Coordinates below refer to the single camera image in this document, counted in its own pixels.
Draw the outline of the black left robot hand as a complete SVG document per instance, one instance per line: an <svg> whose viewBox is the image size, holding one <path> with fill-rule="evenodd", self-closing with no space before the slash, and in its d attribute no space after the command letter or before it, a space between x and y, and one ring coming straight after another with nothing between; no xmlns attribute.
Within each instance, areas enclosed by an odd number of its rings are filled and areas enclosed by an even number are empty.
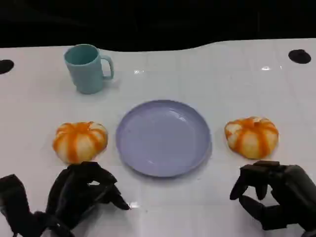
<svg viewBox="0 0 316 237"><path fill-rule="evenodd" d="M71 164L56 178L49 192L46 213L73 229L98 204L112 203L121 210L129 210L116 182L97 162Z"/></svg>

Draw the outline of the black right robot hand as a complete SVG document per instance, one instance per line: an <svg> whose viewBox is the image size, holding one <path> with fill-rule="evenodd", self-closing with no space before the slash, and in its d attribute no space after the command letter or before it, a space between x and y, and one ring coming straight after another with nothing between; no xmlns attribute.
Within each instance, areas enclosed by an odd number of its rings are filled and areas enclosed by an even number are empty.
<svg viewBox="0 0 316 237"><path fill-rule="evenodd" d="M240 168L231 194L265 231L298 224L316 235L316 186L298 165L260 160Z"/></svg>

